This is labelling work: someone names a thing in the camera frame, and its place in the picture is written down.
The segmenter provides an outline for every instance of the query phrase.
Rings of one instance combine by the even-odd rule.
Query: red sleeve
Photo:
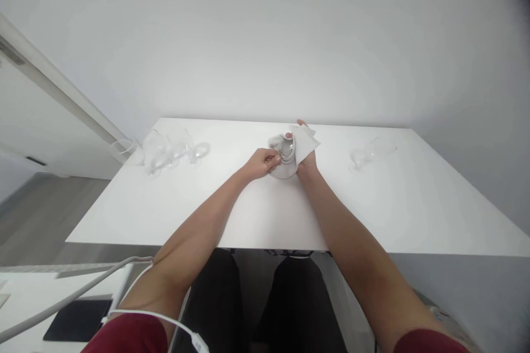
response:
[[[148,314],[122,314],[97,332],[81,353],[167,353],[166,331]]]
[[[397,341],[394,353],[469,353],[455,340],[432,330],[414,330]]]

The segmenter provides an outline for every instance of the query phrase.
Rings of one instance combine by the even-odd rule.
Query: finger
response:
[[[267,163],[265,163],[267,165],[267,171],[271,171],[274,167],[276,167],[280,162],[282,161],[282,159],[280,159],[280,156],[276,156],[272,159],[270,159]]]
[[[274,149],[265,149],[265,159],[269,157],[274,157],[278,154],[278,151]]]

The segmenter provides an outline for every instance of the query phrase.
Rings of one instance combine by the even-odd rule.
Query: wine glass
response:
[[[202,158],[210,152],[210,144],[207,142],[194,145],[193,139],[186,129],[171,131],[167,135],[167,140],[172,147],[173,155],[176,158],[188,156],[189,163],[194,167],[199,167]]]
[[[143,165],[144,151],[138,144],[129,139],[121,139],[109,146],[109,152],[122,164]]]
[[[175,160],[167,155],[167,142],[157,130],[143,130],[137,140],[145,153],[147,175],[154,179],[160,175],[161,168],[173,168]]]
[[[377,137],[368,142],[364,149],[350,153],[353,163],[350,163],[348,168],[353,174],[358,175],[368,164],[384,160],[397,148],[397,145],[390,140]]]

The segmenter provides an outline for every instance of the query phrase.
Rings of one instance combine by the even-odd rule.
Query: door frame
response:
[[[0,45],[23,62],[13,62],[22,73],[105,142],[126,138],[2,13]]]

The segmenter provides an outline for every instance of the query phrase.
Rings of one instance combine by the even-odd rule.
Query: leg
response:
[[[286,258],[276,269],[255,339],[274,352],[346,352],[319,267]]]
[[[182,323],[211,352],[243,352],[243,304],[239,269],[230,252],[216,248],[193,282]],[[187,333],[177,332],[173,352],[196,353]]]

